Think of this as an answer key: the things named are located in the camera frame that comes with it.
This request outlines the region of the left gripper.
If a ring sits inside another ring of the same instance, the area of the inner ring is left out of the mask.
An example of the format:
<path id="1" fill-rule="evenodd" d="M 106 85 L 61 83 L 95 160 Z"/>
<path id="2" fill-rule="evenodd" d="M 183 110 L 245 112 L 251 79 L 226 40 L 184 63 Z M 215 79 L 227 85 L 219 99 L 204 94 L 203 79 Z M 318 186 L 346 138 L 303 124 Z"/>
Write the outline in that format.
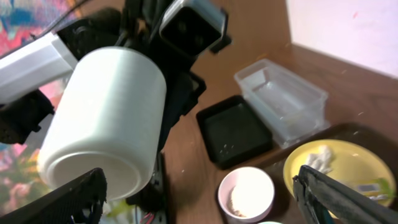
<path id="1" fill-rule="evenodd" d="M 172 2 L 125 1 L 122 12 L 121 45 L 149 57 L 160 68 L 166 82 L 157 153 L 163 150 L 172 127 L 198 103 L 199 96 L 206 90 L 205 81 L 191 71 L 200 55 L 186 55 L 168 44 L 159 34 L 165 10 Z M 213 54 L 217 54 L 232 42 L 227 33 L 229 15 L 222 7 L 218 8 L 227 14 L 227 21 L 221 41 L 205 50 Z"/>

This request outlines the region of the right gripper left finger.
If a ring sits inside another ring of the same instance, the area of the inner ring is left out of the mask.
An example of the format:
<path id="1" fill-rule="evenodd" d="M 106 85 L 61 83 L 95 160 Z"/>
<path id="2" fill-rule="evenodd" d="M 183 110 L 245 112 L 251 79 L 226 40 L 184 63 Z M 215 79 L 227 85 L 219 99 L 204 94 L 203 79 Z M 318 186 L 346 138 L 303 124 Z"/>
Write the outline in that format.
<path id="1" fill-rule="evenodd" d="M 94 168 L 1 217 L 1 224 L 99 223 L 106 191 L 107 181 L 103 170 Z"/>

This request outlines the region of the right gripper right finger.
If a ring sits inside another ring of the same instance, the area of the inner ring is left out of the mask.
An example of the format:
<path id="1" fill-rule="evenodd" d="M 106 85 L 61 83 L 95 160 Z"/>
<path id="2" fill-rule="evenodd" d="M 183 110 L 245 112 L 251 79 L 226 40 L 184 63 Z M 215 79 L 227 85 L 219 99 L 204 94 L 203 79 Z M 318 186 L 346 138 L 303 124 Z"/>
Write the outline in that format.
<path id="1" fill-rule="evenodd" d="M 397 212 L 309 167 L 302 166 L 293 178 L 293 192 L 307 223 L 395 224 Z"/>

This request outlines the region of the white tissue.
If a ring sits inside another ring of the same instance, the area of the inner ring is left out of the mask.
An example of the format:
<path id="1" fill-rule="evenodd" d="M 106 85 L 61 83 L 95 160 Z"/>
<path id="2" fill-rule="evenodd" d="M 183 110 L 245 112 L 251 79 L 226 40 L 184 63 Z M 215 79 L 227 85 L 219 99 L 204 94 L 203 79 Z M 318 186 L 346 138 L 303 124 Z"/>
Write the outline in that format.
<path id="1" fill-rule="evenodd" d="M 321 145 L 318 148 L 317 154 L 309 154 L 307 156 L 305 165 L 310 166 L 322 174 L 327 174 L 333 170 L 330 166 L 332 158 L 333 151 L 331 148 L 327 145 Z"/>

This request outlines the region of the pink bowl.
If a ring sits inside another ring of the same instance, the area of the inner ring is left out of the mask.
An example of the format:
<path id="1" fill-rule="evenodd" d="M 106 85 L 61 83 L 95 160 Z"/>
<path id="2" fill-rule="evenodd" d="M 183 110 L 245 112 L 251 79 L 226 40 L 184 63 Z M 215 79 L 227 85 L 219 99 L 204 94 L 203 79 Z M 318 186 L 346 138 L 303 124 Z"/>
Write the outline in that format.
<path id="1" fill-rule="evenodd" d="M 265 171 L 257 167 L 240 167 L 221 181 L 217 200 L 227 216 L 244 222 L 263 220 L 272 210 L 275 185 Z"/>

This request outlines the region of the white cup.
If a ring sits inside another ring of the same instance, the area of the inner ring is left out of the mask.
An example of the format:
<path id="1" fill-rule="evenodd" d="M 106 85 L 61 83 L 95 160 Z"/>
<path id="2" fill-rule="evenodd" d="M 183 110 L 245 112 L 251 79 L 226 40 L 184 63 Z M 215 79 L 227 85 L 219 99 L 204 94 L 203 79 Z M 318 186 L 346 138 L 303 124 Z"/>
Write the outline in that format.
<path id="1" fill-rule="evenodd" d="M 108 200 L 138 193 L 154 170 L 166 92 L 160 68 L 136 50 L 104 47 L 84 56 L 40 148 L 41 179 L 57 189 L 100 168 Z"/>

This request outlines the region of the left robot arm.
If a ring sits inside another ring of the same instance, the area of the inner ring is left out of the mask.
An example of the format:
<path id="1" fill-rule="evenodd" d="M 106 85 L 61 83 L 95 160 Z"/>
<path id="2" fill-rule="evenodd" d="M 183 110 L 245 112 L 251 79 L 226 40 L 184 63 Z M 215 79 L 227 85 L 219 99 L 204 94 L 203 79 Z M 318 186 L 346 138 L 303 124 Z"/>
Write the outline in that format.
<path id="1" fill-rule="evenodd" d="M 148 186 L 171 128 L 205 91 L 192 66 L 231 43 L 210 1 L 126 1 L 1 57 L 1 141 L 22 144 L 51 117 L 38 155 L 57 189 L 100 168 L 110 200 Z"/>

